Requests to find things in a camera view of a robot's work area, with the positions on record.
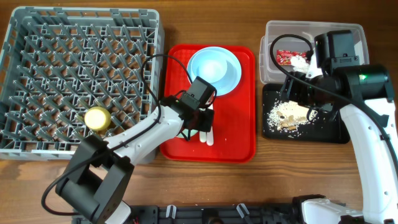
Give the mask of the red snack wrapper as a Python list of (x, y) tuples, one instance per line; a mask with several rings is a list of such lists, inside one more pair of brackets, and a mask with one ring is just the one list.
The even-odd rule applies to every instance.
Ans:
[(292, 58), (303, 58), (304, 61), (307, 60), (306, 52), (297, 52), (297, 51), (289, 51), (289, 50), (277, 50), (276, 60), (279, 65), (291, 65)]

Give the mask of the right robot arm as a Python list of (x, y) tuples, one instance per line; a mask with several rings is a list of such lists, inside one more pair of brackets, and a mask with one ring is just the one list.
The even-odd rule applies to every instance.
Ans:
[(339, 114), (354, 147), (363, 191), (360, 211), (325, 197), (294, 199), (300, 223), (396, 223), (397, 130), (391, 77), (382, 65), (362, 65), (350, 30), (330, 31), (309, 43), (322, 71), (286, 72), (284, 100)]

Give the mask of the white plastic fork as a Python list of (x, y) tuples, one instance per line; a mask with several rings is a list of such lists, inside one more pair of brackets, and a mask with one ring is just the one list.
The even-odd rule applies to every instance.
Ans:
[(211, 128), (210, 131), (206, 133), (206, 144), (208, 146), (214, 145), (213, 128)]

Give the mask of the rice and food scraps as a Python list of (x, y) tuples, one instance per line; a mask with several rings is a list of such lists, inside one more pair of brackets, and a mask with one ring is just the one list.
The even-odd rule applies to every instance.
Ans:
[(288, 138), (294, 138), (302, 134), (306, 124), (312, 124), (317, 119), (318, 112), (294, 101), (277, 100), (266, 115), (266, 124), (271, 133), (287, 134)]

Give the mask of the green bowl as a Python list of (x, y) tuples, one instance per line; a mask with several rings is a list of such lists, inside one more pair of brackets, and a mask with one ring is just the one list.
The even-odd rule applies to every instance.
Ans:
[(181, 133), (179, 133), (177, 135), (177, 138), (183, 138), (183, 136), (191, 138), (192, 136), (196, 135), (197, 133), (198, 133), (198, 131), (195, 129), (191, 129), (191, 130), (184, 129)]

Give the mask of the yellow plastic cup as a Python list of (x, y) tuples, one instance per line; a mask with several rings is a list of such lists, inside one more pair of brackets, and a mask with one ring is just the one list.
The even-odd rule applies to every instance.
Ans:
[(94, 131), (102, 131), (109, 127), (111, 123), (111, 114), (108, 110), (100, 106), (95, 106), (85, 113), (84, 123)]

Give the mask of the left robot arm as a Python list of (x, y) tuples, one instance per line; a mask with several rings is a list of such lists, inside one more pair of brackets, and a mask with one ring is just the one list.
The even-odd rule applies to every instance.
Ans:
[(91, 223), (126, 223), (123, 202), (134, 167), (163, 142), (183, 131), (211, 129), (207, 102), (216, 88), (197, 77), (187, 91), (158, 102), (143, 121), (104, 140), (88, 136), (70, 159), (55, 192)]

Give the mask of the light blue bowl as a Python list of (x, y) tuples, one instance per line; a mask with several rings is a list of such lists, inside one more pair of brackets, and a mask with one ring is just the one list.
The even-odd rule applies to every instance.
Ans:
[(200, 77), (208, 83), (215, 83), (226, 75), (227, 67), (223, 53), (215, 50), (201, 50), (193, 56), (190, 70), (193, 79)]

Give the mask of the white plastic spoon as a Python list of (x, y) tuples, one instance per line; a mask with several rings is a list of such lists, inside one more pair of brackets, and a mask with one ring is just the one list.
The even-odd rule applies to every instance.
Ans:
[(206, 142), (206, 132), (200, 131), (199, 138), (200, 138), (200, 142)]

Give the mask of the light blue plate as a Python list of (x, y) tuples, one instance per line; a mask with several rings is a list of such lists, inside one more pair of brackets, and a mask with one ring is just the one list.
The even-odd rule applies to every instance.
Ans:
[[(217, 96), (222, 96), (230, 93), (233, 91), (240, 82), (241, 75), (242, 75), (242, 68), (238, 58), (229, 50), (222, 48), (222, 47), (205, 47), (201, 50), (215, 50), (219, 51), (224, 54), (226, 57), (226, 61), (228, 64), (226, 75), (218, 82), (210, 83), (214, 86), (217, 90)], [(191, 75), (191, 61), (193, 56), (188, 61), (187, 70), (192, 80), (193, 77)]]

